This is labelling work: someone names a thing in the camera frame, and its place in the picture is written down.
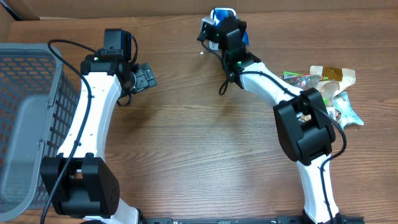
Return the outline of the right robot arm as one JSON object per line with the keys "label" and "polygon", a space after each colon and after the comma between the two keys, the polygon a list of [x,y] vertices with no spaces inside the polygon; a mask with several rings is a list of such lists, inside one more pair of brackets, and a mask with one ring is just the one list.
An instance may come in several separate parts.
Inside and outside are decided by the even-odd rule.
{"label": "right robot arm", "polygon": [[330,162],[335,133],[341,131],[329,117],[321,93],[303,90],[273,74],[259,58],[247,51],[243,41],[247,24],[234,16],[220,22],[201,20],[197,39],[218,44],[226,80],[220,86],[224,95],[230,83],[251,92],[274,112],[279,143],[285,155],[296,163],[305,196],[303,215],[307,223],[336,223],[341,214],[333,198]]}

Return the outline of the teal snack packet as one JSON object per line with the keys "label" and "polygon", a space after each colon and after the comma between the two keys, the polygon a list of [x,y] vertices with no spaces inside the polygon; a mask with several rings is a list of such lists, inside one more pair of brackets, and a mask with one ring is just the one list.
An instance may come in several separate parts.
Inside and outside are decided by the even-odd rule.
{"label": "teal snack packet", "polygon": [[338,112],[336,121],[344,129],[347,125],[364,125],[363,120],[354,112],[348,98],[347,92],[342,92],[334,97],[334,108]]}

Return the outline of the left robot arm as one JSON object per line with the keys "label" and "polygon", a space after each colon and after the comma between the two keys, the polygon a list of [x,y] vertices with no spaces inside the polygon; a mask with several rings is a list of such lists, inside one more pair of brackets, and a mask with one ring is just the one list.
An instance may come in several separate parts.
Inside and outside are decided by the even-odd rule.
{"label": "left robot arm", "polygon": [[156,86],[147,63],[137,60],[137,40],[123,29],[106,29],[104,46],[90,50],[76,69],[81,92],[72,125],[55,157],[45,157],[40,176],[49,193],[40,221],[49,207],[84,223],[145,223],[143,213],[120,196],[119,181],[105,163],[105,144],[114,107]]}

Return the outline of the beige snack bag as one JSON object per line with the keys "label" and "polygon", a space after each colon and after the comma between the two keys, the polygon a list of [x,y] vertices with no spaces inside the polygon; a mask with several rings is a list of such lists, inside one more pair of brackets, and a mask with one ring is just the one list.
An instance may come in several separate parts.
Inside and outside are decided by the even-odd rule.
{"label": "beige snack bag", "polygon": [[334,108],[334,97],[356,83],[356,71],[350,68],[312,65],[309,73],[328,78],[320,81],[315,89],[321,93],[329,116],[336,120],[338,112]]}

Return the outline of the green snack bag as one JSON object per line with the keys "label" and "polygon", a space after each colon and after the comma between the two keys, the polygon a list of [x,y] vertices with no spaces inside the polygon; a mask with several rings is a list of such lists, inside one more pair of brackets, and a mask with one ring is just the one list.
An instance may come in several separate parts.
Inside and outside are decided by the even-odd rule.
{"label": "green snack bag", "polygon": [[295,73],[284,71],[283,80],[290,85],[303,90],[308,90],[311,88],[316,88],[320,81],[326,81],[328,78],[323,77],[322,75],[314,75],[311,73]]}

